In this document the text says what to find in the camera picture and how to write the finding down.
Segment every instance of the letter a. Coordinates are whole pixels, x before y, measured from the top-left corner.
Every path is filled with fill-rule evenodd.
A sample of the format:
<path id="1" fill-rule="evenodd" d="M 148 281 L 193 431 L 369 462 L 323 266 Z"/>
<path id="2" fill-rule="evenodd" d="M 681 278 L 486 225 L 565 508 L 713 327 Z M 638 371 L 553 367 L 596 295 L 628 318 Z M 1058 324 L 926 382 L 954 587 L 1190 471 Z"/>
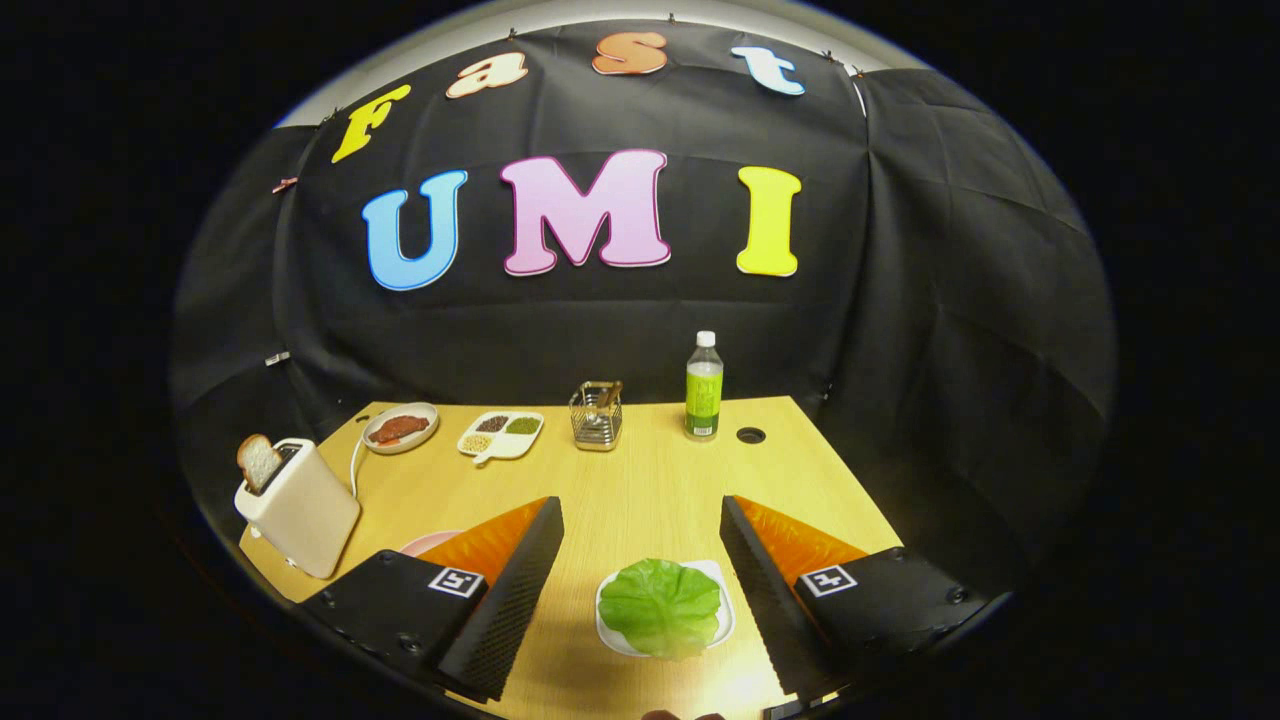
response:
<path id="1" fill-rule="evenodd" d="M 451 85 L 444 91 L 444 96 L 449 99 L 465 97 L 486 87 L 511 85 L 527 74 L 524 53 L 503 53 L 463 68 L 458 73 L 462 79 Z"/>

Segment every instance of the orange letter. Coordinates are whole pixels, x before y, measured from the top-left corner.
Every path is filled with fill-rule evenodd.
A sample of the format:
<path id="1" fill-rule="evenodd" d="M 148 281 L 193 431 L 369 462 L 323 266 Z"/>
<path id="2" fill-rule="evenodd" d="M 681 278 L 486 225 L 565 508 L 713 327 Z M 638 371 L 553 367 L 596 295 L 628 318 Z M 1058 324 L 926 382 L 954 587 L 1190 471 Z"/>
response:
<path id="1" fill-rule="evenodd" d="M 472 92 L 480 92 L 486 87 L 500 87 L 511 85 L 529 74 L 525 69 L 524 53 L 503 53 L 486 58 L 458 73 L 462 78 L 444 91 L 445 97 L 456 99 Z"/>
<path id="2" fill-rule="evenodd" d="M 365 129 L 372 129 L 387 119 L 387 114 L 392 111 L 392 102 L 396 100 L 402 100 L 408 95 L 410 87 L 402 85 L 396 90 L 383 95 L 381 97 L 375 97 L 371 102 L 366 102 L 360 108 L 356 108 L 348 115 L 351 120 L 347 124 L 347 135 L 342 137 L 342 145 L 338 146 L 338 151 L 333 154 L 333 161 L 337 163 L 347 155 L 351 155 L 356 150 L 369 145 L 369 133 Z"/>
<path id="3" fill-rule="evenodd" d="M 667 64 L 667 38 L 657 32 L 617 32 L 595 46 L 591 67 L 602 76 L 641 76 Z"/>

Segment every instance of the steak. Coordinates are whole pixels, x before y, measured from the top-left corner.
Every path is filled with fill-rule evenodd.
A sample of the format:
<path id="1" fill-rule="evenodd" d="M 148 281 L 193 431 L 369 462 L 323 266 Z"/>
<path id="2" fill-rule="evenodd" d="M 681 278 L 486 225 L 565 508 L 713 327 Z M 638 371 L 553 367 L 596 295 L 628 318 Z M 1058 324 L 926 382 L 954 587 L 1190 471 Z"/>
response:
<path id="1" fill-rule="evenodd" d="M 426 418 L 415 418 L 412 415 L 397 415 L 385 423 L 383 427 L 378 428 L 378 432 L 369 436 L 369 439 L 374 442 L 387 442 L 389 439 L 399 439 L 410 433 L 416 433 L 419 430 L 425 430 L 431 421 Z"/>

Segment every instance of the pink plate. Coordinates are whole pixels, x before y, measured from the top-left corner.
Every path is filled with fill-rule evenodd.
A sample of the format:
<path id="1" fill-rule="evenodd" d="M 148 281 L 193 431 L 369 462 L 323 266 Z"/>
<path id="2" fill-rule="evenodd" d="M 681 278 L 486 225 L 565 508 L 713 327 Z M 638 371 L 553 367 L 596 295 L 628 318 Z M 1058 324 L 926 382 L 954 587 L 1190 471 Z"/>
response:
<path id="1" fill-rule="evenodd" d="M 428 550 L 440 544 L 442 542 L 452 538 L 453 536 L 461 533 L 462 530 L 444 530 L 439 533 L 431 533 L 429 536 L 422 536 L 416 541 L 406 544 L 401 548 L 404 555 L 422 555 Z"/>

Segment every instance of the white cord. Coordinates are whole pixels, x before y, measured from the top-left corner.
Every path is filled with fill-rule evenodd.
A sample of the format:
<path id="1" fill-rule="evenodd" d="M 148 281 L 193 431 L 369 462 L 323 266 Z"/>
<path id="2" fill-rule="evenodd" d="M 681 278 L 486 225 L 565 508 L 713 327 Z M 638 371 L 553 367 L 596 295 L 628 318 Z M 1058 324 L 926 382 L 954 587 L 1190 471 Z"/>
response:
<path id="1" fill-rule="evenodd" d="M 356 450 L 351 451 L 351 497 L 356 497 L 356 456 L 360 455 L 360 446 L 365 445 L 365 438 L 356 441 Z"/>

